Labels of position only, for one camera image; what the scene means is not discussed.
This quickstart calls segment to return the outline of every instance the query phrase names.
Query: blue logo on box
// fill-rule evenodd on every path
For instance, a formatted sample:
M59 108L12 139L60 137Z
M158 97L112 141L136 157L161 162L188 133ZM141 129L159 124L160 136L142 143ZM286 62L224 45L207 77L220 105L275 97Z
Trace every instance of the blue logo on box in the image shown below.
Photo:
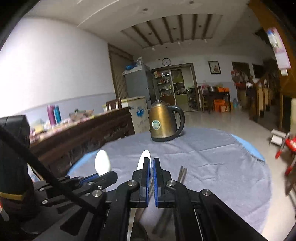
M136 113L137 113L137 117L142 117L144 114L144 109L139 109Z

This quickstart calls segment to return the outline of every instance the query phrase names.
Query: framed picture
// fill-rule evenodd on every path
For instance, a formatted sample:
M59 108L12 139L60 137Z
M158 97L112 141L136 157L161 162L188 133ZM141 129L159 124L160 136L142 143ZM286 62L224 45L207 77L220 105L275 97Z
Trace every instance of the framed picture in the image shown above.
M211 74L221 74L220 66L218 61L208 61Z

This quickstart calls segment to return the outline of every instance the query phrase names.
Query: round sticker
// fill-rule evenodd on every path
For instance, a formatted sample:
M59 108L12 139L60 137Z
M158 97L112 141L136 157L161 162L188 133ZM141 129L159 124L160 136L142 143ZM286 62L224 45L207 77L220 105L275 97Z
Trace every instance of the round sticker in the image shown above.
M158 130L160 128L159 120L152 121L152 127L153 127L153 129Z

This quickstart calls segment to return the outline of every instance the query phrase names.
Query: gold kettle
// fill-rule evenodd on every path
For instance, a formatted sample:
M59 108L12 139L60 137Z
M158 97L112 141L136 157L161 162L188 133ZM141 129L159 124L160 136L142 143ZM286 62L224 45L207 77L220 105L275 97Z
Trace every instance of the gold kettle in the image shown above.
M179 128L177 128L174 111L180 116ZM182 109L176 105L169 105L162 100L157 100L151 106L149 119L151 139L156 142L175 139L181 133L185 124L185 115Z

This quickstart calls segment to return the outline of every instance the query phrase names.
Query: kettle lid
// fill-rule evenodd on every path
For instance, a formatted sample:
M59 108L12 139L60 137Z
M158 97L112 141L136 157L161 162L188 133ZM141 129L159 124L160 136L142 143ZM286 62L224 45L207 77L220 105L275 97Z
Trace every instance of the kettle lid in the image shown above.
M158 107L158 106L166 106L166 105L168 105L166 102L164 102L163 100L158 99L153 103L151 108L152 107Z

